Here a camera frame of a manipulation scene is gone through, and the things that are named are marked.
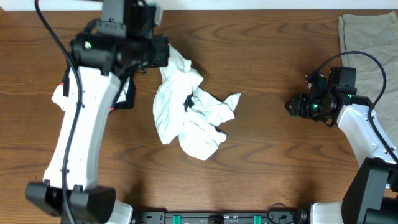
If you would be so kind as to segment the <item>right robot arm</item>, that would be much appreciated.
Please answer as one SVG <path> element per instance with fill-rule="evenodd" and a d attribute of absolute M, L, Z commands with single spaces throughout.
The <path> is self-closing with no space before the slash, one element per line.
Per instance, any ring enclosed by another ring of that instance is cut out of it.
<path fill-rule="evenodd" d="M 309 93 L 296 93 L 285 104 L 291 116 L 340 128 L 359 165 L 342 201 L 314 203 L 298 223 L 397 223 L 397 199 L 384 195 L 387 186 L 397 191 L 397 153 L 385 149 L 392 143 L 371 100 L 356 94 L 355 80 L 355 68 L 333 67 L 327 77 L 316 71 L 306 77 Z"/>

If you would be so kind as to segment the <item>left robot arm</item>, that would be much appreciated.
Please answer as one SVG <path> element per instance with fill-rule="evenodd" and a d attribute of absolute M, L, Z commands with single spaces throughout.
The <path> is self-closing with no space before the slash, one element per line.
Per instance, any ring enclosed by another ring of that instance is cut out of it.
<path fill-rule="evenodd" d="M 134 105 L 138 70 L 166 67 L 169 40 L 157 35 L 162 10 L 145 1 L 104 1 L 63 48 L 68 69 L 58 90 L 64 118 L 52 160 L 41 182 L 29 182 L 25 196 L 63 223 L 132 223 L 133 209 L 98 183 L 98 161 L 109 113 Z"/>

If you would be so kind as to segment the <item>white printed t-shirt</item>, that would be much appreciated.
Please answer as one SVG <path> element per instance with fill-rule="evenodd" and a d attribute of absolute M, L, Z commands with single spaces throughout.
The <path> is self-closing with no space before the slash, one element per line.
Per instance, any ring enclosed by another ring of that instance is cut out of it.
<path fill-rule="evenodd" d="M 218 100 L 200 88 L 204 78 L 192 68 L 192 61 L 171 45 L 169 50 L 169 64 L 160 68 L 162 84 L 153 103 L 156 130 L 162 144 L 178 138 L 187 155 L 205 161 L 226 141 L 227 134 L 218 126 L 235 119 L 241 94 Z"/>

